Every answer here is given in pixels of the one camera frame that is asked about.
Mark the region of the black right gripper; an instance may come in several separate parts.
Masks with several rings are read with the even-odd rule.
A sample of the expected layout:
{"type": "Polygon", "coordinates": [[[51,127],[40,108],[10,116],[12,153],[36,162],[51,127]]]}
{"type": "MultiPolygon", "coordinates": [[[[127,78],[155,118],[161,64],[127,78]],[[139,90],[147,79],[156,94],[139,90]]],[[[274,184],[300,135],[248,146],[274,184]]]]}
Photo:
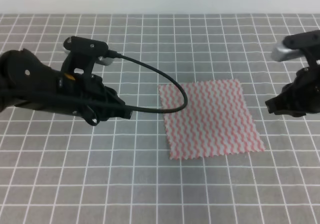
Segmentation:
{"type": "Polygon", "coordinates": [[[286,85],[280,97],[265,101],[269,114],[302,117],[318,114],[320,107],[319,67],[306,67],[296,73],[294,81],[286,85]]]}

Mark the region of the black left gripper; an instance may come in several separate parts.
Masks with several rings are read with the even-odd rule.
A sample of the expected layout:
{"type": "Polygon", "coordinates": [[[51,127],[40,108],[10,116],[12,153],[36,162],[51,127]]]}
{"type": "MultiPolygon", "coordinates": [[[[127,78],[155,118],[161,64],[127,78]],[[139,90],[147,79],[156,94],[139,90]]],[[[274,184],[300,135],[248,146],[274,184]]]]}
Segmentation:
{"type": "Polygon", "coordinates": [[[56,87],[56,113],[77,116],[97,126],[111,118],[131,119],[132,110],[117,92],[105,86],[102,78],[59,72],[56,87]]]}

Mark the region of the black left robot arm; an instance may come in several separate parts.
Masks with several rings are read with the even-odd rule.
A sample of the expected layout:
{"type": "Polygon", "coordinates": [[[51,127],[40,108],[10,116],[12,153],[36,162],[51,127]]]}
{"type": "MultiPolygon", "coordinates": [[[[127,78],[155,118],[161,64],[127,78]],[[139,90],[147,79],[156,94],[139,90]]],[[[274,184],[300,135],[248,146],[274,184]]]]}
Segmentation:
{"type": "Polygon", "coordinates": [[[91,126],[132,116],[117,92],[92,74],[97,57],[71,52],[59,71],[43,64],[27,49],[7,51],[0,59],[2,111],[15,106],[77,116],[91,126]]]}

